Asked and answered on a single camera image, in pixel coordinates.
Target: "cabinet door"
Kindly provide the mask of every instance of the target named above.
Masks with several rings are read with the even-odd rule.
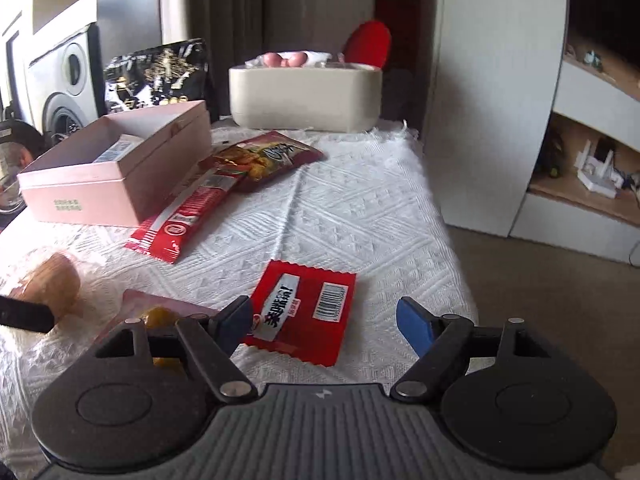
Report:
[[[425,153],[445,222],[507,236],[538,157],[567,0],[438,0]]]

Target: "beige container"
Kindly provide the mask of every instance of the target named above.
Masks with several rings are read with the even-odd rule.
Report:
[[[209,128],[204,101],[101,117],[25,168],[22,195],[40,221],[135,227],[208,155]],[[122,134],[144,140],[118,161],[94,162]]]
[[[364,132],[380,115],[382,72],[355,63],[325,68],[229,69],[231,114],[245,128]]]

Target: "gray ribbed surface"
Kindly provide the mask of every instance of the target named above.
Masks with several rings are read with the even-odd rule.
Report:
[[[41,480],[80,478],[104,477],[58,466],[40,476]],[[203,438],[182,455],[146,471],[109,478],[604,480],[607,476],[593,465],[556,475],[494,468],[453,446],[428,410],[393,402],[375,384],[274,384],[251,405],[222,409]]]

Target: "red snack package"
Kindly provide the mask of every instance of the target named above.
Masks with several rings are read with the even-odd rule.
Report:
[[[182,191],[164,211],[140,224],[124,247],[174,263],[207,214],[222,202],[247,171],[243,166],[225,164],[198,170],[181,185]]]
[[[271,260],[251,296],[254,330],[245,344],[335,365],[355,282],[355,274]]]
[[[222,160],[228,164],[249,166],[249,173],[238,189],[252,191],[279,174],[322,157],[319,150],[272,131],[229,146],[200,164],[203,168],[210,168]]]

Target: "beige storage bin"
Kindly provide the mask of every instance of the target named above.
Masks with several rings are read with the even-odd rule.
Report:
[[[229,69],[231,114],[245,128],[363,132],[380,115],[382,71],[355,63],[324,68]]]

